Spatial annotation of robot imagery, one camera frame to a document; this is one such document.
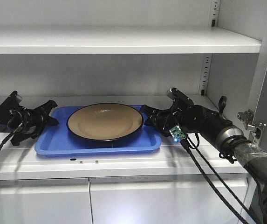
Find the plate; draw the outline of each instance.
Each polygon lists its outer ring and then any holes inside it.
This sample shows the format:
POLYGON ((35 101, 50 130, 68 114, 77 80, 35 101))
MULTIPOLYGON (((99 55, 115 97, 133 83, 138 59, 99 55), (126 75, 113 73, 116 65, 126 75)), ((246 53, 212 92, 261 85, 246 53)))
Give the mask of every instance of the plate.
POLYGON ((112 141, 138 131, 144 123, 142 114, 115 103, 89 105, 74 112, 67 121, 74 134, 94 141, 112 141))

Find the shelf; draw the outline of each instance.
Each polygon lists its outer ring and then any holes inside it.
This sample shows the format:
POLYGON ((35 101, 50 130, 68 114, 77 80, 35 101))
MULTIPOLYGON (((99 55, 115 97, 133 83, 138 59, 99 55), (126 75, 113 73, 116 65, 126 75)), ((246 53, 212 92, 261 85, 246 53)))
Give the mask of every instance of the shelf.
MULTIPOLYGON (((214 105, 206 96, 189 96, 195 104, 200 104, 212 110, 214 105)), ((47 100, 53 99, 59 107, 79 106, 83 102, 87 105, 101 102, 115 102, 123 104, 148 104, 158 108, 167 108, 171 100, 166 96, 139 97, 24 97, 21 105, 35 108, 47 100)), ((7 133, 0 133, 0 142, 7 133)), ((0 153, 0 180, 48 179, 48 178, 83 178, 106 176, 145 176, 145 175, 189 175, 199 174, 188 153, 181 150, 181 146, 171 138, 162 138, 162 144, 157 152, 151 154, 127 154, 106 156, 79 156, 76 161, 70 157, 49 158, 39 156, 34 150, 36 140, 28 139, 20 146, 12 146, 7 142, 0 153)), ((200 150, 217 172, 244 173, 245 170, 238 163, 219 158, 218 151, 206 140, 200 137, 200 150)), ((194 152, 199 163, 207 173, 211 170, 205 162, 194 152)))
POLYGON ((260 46, 217 27, 0 26, 0 54, 259 53, 260 46))

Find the metal hinge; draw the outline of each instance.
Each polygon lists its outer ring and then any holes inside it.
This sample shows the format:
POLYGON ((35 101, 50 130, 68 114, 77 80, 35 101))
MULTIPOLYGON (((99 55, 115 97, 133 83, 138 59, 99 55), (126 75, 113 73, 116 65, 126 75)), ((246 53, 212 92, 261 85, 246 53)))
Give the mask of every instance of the metal hinge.
POLYGON ((259 146, 266 124, 261 121, 257 124, 253 124, 254 113, 251 110, 239 112, 237 117, 243 122, 245 129, 250 131, 250 134, 253 137, 253 143, 259 146))

